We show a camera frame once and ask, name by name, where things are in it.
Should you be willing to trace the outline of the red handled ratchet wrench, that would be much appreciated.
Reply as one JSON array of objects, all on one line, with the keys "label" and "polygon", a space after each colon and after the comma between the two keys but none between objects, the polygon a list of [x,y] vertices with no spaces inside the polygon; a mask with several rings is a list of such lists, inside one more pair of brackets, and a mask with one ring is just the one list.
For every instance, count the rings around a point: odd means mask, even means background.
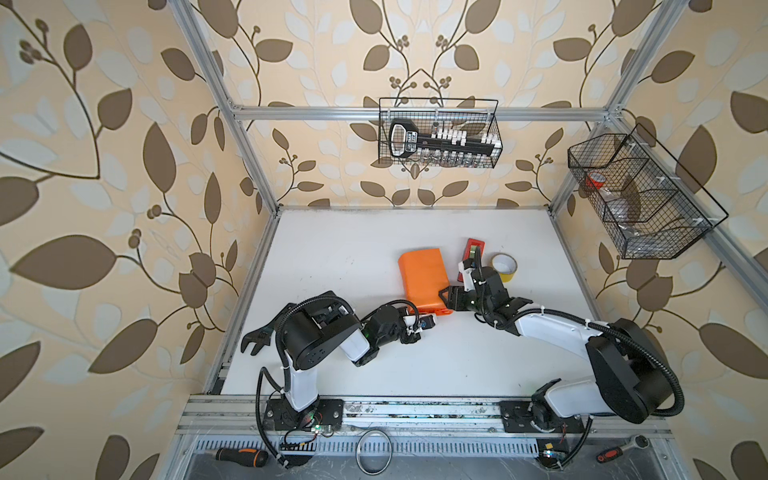
[{"label": "red handled ratchet wrench", "polygon": [[644,435],[634,435],[623,445],[615,446],[601,451],[596,455],[599,464],[612,462],[630,450],[643,450],[650,446],[650,441]]}]

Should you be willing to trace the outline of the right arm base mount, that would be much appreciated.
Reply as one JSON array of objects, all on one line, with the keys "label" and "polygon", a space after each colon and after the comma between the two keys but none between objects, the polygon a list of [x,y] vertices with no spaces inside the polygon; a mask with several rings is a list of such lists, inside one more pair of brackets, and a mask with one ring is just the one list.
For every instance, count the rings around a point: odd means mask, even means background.
[{"label": "right arm base mount", "polygon": [[561,418],[545,402],[505,400],[499,412],[506,433],[581,434],[584,424],[576,417]]}]

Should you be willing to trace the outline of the aluminium front rail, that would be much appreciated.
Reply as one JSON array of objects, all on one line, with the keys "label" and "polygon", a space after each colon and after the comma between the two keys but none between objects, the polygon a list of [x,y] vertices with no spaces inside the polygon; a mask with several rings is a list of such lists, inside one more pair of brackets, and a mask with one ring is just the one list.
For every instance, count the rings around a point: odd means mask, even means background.
[{"label": "aluminium front rail", "polygon": [[[255,435],[256,413],[261,412],[265,429],[291,427],[304,419],[294,414],[278,397],[255,398],[246,395],[194,395],[179,420],[178,435]],[[659,417],[642,424],[631,424],[614,416],[598,416],[588,426],[580,414],[561,421],[553,429],[532,426],[526,397],[397,397],[397,396],[322,396],[310,406],[317,421],[331,426],[338,434],[381,428],[410,436],[519,436],[574,438],[588,430],[593,438],[623,438],[644,434],[650,438],[670,438],[671,429]]]}]

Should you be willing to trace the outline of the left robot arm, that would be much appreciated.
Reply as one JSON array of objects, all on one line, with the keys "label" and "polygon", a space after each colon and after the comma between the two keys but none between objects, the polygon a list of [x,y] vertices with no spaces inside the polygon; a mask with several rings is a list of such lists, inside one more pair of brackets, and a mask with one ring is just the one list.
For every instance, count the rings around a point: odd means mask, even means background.
[{"label": "left robot arm", "polygon": [[305,413],[319,400],[317,367],[340,349],[355,366],[375,359],[393,342],[413,344],[421,332],[435,327],[431,314],[422,315],[405,299],[386,302],[363,317],[332,291],[287,304],[268,324],[242,337],[240,351],[251,354],[276,343],[284,385],[281,399],[293,414]]}]

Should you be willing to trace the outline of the red tape dispenser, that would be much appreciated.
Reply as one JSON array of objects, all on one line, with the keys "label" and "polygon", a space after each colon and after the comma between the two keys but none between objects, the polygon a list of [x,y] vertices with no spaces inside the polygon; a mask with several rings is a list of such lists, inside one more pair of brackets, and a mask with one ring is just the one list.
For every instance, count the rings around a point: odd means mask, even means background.
[{"label": "red tape dispenser", "polygon": [[467,269],[473,269],[476,267],[476,260],[478,258],[482,258],[483,252],[485,248],[485,242],[481,240],[477,240],[474,238],[470,238],[467,240],[462,259],[459,261],[458,264],[458,276],[457,279],[459,282],[464,281],[464,272]]}]

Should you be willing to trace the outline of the black socket tool set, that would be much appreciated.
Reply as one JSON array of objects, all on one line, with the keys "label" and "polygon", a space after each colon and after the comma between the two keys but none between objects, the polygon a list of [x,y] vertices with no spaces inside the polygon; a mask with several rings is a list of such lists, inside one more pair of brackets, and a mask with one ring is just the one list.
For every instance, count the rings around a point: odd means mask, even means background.
[{"label": "black socket tool set", "polygon": [[408,119],[395,119],[390,123],[384,144],[390,155],[398,159],[407,159],[412,155],[420,158],[427,155],[437,155],[439,158],[496,158],[503,149],[496,134],[483,133],[479,138],[473,138],[464,130],[444,129],[440,125],[422,133]]}]

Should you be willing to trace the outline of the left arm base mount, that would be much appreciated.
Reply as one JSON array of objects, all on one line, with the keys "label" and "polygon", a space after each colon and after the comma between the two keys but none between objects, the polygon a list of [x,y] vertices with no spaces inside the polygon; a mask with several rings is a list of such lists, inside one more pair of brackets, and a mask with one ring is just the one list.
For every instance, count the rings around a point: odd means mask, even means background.
[{"label": "left arm base mount", "polygon": [[263,413],[263,423],[268,430],[313,431],[330,434],[338,431],[343,422],[345,402],[341,399],[320,398],[302,411],[294,410],[282,398],[269,400]]}]

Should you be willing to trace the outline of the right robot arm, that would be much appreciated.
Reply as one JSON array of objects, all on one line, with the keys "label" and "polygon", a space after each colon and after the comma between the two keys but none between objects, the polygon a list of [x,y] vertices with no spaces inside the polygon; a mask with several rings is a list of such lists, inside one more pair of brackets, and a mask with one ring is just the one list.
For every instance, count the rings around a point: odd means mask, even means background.
[{"label": "right robot arm", "polygon": [[540,431],[581,415],[617,416],[641,424],[650,416],[674,417],[685,407],[679,379],[634,322],[600,323],[512,297],[498,272],[468,268],[462,285],[439,292],[445,306],[471,311],[477,320],[517,337],[554,345],[587,361],[590,375],[553,379],[530,397],[523,419]]}]

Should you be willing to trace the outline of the red capped item in basket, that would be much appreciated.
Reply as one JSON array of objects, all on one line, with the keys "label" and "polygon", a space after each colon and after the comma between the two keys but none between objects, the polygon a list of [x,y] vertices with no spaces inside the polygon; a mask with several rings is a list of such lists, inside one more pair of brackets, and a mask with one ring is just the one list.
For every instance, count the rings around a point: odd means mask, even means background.
[{"label": "red capped item in basket", "polygon": [[590,171],[584,180],[585,189],[589,192],[599,191],[606,183],[606,177],[597,171]]}]

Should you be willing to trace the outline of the yellow tape roll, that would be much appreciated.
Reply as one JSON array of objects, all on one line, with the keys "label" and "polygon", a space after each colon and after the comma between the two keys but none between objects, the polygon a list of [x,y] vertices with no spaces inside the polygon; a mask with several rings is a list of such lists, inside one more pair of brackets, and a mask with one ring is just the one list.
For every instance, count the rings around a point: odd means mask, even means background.
[{"label": "yellow tape roll", "polygon": [[503,283],[513,279],[518,270],[517,261],[510,255],[498,253],[491,259],[492,268],[499,274]]}]

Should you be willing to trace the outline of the orange black screwdriver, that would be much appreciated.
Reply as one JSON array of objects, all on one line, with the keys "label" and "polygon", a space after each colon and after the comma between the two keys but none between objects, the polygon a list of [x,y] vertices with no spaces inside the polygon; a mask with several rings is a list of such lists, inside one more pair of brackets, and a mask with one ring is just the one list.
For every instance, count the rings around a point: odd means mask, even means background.
[{"label": "orange black screwdriver", "polygon": [[262,468],[266,465],[269,454],[264,450],[244,448],[220,448],[214,457],[218,461],[234,463],[247,468]]}]

